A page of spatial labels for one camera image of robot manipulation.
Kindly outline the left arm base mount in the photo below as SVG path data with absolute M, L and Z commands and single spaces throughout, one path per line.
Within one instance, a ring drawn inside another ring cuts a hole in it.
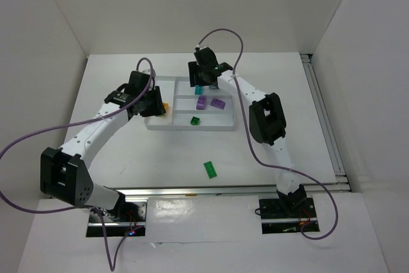
M 93 189 L 87 205 L 95 205 L 99 213 L 91 211 L 88 218 L 87 237 L 143 237 L 146 231 L 147 202 L 129 201 L 120 191 L 104 186 Z

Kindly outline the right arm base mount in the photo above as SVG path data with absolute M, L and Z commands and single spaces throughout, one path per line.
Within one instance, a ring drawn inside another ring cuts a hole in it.
M 261 198 L 254 213 L 261 219 L 264 235 L 300 233 L 302 227 L 305 233 L 320 231 L 314 200 L 309 196 L 290 213 L 284 211 L 279 198 Z

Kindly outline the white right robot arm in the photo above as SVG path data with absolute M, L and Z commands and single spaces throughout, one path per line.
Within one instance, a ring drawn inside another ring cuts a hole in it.
M 212 85 L 237 95 L 248 141 L 260 144 L 275 166 L 280 208 L 288 216 L 294 214 L 307 195 L 286 146 L 286 119 L 279 96 L 257 90 L 238 76 L 231 65 L 218 62 L 209 47 L 197 46 L 194 57 L 196 60 L 188 63 L 190 85 Z

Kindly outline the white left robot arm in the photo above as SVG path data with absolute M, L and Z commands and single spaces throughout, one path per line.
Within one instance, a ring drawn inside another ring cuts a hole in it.
M 59 148 L 46 148 L 40 157 L 40 190 L 77 208 L 108 211 L 125 204 L 119 191 L 95 183 L 89 167 L 110 138 L 134 116 L 165 114 L 155 74 L 133 71 L 127 83 L 105 98 L 96 116 Z

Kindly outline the green lego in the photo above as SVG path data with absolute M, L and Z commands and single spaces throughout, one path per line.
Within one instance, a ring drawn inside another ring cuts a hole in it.
M 198 118 L 198 117 L 196 117 L 196 116 L 193 116 L 193 117 L 191 118 L 190 124 L 193 125 L 193 126 L 197 126 L 197 125 L 200 124 L 200 121 L 201 121 L 200 118 Z

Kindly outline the purple rounded lego brick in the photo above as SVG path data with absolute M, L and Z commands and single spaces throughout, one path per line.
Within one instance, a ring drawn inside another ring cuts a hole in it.
M 205 110 L 206 109 L 206 101 L 207 101 L 206 96 L 204 96 L 204 95 L 199 96 L 198 99 L 197 99 L 197 102 L 196 102 L 196 109 L 200 110 L 200 111 Z

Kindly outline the green lego plate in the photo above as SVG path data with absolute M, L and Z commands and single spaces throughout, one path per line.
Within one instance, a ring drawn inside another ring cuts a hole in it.
M 205 162 L 203 164 L 206 174 L 208 175 L 209 179 L 217 177 L 217 172 L 212 161 Z

